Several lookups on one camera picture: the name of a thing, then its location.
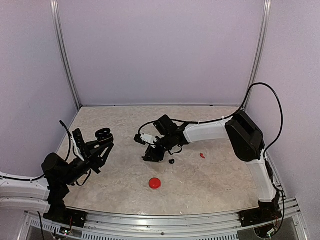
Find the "glossy black earbud case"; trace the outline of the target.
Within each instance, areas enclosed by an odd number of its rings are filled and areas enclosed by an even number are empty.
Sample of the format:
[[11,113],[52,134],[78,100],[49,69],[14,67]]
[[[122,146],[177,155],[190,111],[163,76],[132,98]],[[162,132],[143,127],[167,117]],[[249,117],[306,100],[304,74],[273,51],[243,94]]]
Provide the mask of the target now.
[[95,137],[98,142],[113,142],[114,136],[110,128],[102,128],[95,132]]

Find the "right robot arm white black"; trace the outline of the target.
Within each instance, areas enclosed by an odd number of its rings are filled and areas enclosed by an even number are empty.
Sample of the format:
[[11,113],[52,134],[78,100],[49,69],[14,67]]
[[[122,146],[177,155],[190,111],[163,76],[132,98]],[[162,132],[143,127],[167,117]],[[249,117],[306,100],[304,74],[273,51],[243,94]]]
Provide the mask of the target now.
[[165,153],[170,153],[174,147],[210,140],[229,140],[236,157],[245,162],[258,190],[258,205],[256,218],[266,222],[271,217],[282,217],[279,200],[284,195],[274,183],[274,173],[267,160],[264,134],[254,121],[240,106],[227,117],[208,121],[183,121],[163,115],[151,124],[162,137],[152,136],[138,131],[134,141],[148,145],[143,160],[160,162]]

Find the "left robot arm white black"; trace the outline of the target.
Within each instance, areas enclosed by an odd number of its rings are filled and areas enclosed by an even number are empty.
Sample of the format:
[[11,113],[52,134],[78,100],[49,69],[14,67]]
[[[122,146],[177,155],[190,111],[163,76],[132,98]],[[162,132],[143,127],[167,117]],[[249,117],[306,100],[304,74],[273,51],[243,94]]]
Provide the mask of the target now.
[[64,198],[70,186],[81,186],[79,179],[99,174],[114,147],[114,136],[109,128],[95,133],[94,141],[85,142],[80,129],[66,131],[68,162],[57,153],[50,153],[41,165],[43,174],[38,177],[0,174],[0,206],[38,212],[44,219],[70,226],[84,225],[87,213],[66,207]]

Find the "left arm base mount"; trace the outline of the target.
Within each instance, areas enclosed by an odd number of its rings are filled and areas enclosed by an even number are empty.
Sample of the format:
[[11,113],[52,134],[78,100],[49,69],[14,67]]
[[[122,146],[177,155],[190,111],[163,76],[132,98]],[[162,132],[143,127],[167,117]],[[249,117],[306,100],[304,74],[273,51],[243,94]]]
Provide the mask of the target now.
[[68,225],[70,227],[83,228],[88,213],[82,210],[67,208],[62,198],[49,197],[49,211],[43,214],[46,220]]

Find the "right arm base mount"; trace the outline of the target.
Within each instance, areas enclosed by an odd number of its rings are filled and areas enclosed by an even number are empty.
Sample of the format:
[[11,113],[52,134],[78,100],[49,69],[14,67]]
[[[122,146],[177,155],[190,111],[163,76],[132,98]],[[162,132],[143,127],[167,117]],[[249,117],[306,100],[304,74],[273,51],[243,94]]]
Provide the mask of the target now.
[[271,202],[258,201],[257,208],[240,211],[238,215],[241,226],[244,228],[261,225],[254,228],[254,233],[260,239],[271,239],[281,228],[284,220],[285,211],[281,212],[280,197],[283,198],[284,194],[282,191],[277,191]]

